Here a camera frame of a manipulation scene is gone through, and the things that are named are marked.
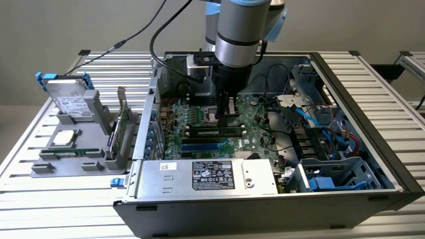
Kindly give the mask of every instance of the sticker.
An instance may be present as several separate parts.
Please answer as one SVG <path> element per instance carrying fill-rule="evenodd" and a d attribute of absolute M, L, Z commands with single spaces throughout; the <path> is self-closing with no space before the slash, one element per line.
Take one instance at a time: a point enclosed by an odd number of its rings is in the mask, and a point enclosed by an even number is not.
<path fill-rule="evenodd" d="M 196 191 L 234 189 L 232 161 L 192 162 L 192 188 Z"/>
<path fill-rule="evenodd" d="M 160 170 L 177 170 L 177 163 L 160 163 Z"/>
<path fill-rule="evenodd" d="M 70 117 L 92 116 L 92 112 L 81 96 L 57 97 L 57 100 L 61 105 L 61 110 L 65 111 Z"/>

